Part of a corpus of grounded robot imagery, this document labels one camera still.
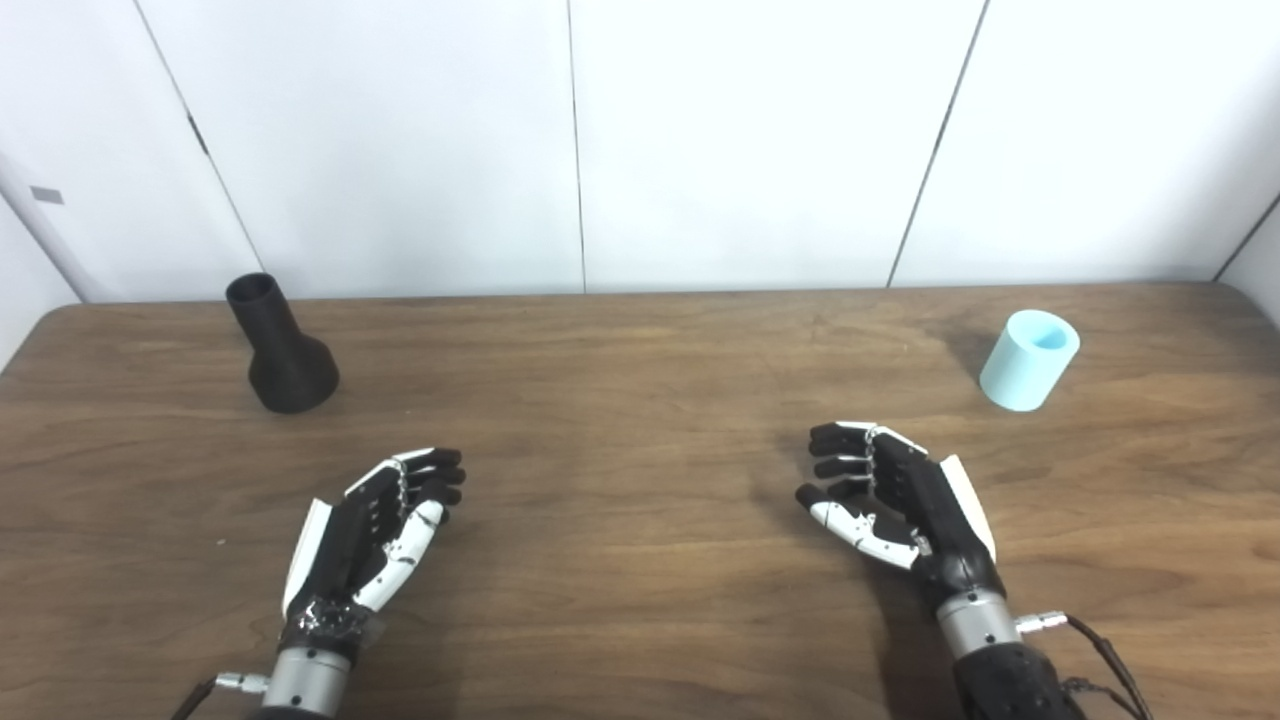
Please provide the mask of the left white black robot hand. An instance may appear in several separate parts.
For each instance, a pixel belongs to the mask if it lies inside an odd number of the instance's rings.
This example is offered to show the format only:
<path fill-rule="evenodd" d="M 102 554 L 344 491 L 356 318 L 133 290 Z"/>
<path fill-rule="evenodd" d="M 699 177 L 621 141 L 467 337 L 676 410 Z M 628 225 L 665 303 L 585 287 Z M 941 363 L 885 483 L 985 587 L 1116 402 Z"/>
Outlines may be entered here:
<path fill-rule="evenodd" d="M 334 503 L 314 500 L 285 578 L 278 648 L 355 660 L 460 503 L 465 480 L 458 450 L 419 448 L 384 459 Z"/>

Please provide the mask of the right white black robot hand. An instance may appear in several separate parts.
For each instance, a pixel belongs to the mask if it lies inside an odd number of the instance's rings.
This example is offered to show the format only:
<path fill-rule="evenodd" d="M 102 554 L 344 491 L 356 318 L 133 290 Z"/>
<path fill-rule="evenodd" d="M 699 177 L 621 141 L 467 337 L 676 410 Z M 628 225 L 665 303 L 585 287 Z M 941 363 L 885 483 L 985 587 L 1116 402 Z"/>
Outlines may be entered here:
<path fill-rule="evenodd" d="M 911 573 L 924 603 L 1007 594 L 986 511 L 959 456 L 933 457 L 872 421 L 809 430 L 817 483 L 795 497 L 823 528 L 868 557 Z"/>

